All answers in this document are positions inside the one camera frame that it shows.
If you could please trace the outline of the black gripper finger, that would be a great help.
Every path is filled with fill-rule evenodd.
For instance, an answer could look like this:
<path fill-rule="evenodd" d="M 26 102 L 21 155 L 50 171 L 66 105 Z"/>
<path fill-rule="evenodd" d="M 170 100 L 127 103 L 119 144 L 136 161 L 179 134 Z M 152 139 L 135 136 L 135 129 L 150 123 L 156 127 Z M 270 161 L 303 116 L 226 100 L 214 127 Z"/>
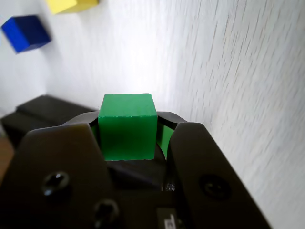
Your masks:
<path fill-rule="evenodd" d="M 3 229 L 117 229 L 120 210 L 95 135 L 98 112 L 29 131 L 0 187 Z"/>
<path fill-rule="evenodd" d="M 174 184 L 177 214 L 187 229 L 268 229 L 270 225 L 201 123 L 158 112 L 170 128 L 167 181 Z"/>

